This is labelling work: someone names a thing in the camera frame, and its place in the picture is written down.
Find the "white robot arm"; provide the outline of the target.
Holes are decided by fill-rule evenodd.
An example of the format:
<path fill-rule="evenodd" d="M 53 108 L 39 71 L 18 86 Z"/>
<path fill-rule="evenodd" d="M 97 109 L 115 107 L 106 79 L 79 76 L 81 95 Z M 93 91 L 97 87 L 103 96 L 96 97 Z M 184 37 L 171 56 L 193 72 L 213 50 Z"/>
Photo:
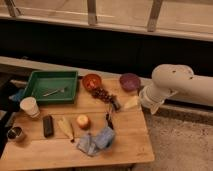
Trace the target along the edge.
<path fill-rule="evenodd" d="M 213 77 L 195 75 L 187 65 L 158 65 L 152 71 L 152 83 L 130 98 L 123 109 L 142 105 L 155 114 L 166 99 L 178 93 L 213 107 Z"/>

